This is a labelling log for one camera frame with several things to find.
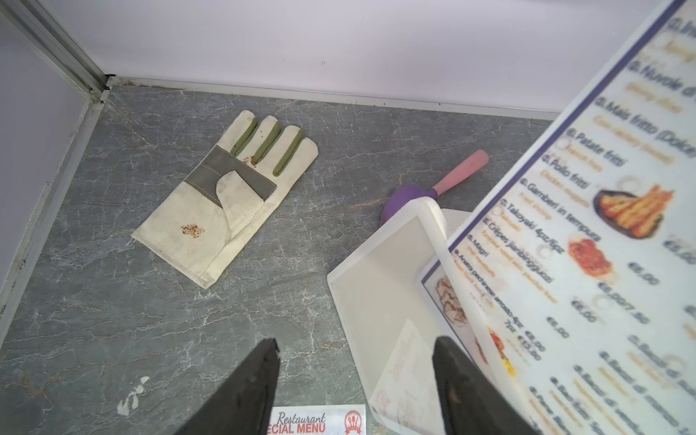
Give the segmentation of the yellow header menu sheet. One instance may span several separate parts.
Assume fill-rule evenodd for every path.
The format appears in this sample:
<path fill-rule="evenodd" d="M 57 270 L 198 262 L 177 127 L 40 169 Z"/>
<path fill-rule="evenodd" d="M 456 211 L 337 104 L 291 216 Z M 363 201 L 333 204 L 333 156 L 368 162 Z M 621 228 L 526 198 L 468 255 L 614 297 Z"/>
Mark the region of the yellow header menu sheet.
<path fill-rule="evenodd" d="M 695 5 L 667 1 L 422 271 L 541 434 L 695 431 Z"/>

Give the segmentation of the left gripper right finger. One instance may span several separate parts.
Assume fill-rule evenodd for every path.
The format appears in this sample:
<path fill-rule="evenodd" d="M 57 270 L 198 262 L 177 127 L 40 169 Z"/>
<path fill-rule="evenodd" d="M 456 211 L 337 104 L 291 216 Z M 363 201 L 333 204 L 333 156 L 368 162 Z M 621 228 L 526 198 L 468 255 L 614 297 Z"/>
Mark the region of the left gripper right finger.
<path fill-rule="evenodd" d="M 432 363 L 447 435 L 535 433 L 451 337 L 436 339 Z"/>

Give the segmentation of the red special menu sheet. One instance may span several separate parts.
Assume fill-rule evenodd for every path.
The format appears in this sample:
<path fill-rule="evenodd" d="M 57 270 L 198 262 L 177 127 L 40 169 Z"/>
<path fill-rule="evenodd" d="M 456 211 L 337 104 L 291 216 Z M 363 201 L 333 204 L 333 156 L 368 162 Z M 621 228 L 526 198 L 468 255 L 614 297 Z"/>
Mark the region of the red special menu sheet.
<path fill-rule="evenodd" d="M 274 407 L 267 434 L 366 435 L 364 404 Z"/>

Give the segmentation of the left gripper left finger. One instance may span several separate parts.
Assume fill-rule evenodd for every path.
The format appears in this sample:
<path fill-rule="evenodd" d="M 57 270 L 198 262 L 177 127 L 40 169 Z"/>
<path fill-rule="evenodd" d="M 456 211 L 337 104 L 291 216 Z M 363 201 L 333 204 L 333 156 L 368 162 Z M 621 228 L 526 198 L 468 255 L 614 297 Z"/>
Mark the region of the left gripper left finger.
<path fill-rule="evenodd" d="M 176 435 L 266 434 L 280 364 L 277 341 L 260 341 Z"/>

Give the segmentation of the white menu holder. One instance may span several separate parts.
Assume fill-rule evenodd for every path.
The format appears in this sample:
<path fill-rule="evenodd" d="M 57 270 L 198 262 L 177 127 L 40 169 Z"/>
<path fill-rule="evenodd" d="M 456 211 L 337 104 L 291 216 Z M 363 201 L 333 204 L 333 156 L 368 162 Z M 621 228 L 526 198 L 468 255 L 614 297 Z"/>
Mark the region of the white menu holder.
<path fill-rule="evenodd" d="M 400 434 L 446 434 L 432 363 L 451 337 L 527 422 L 492 333 L 446 242 L 468 213 L 415 199 L 327 278 L 373 417 Z"/>

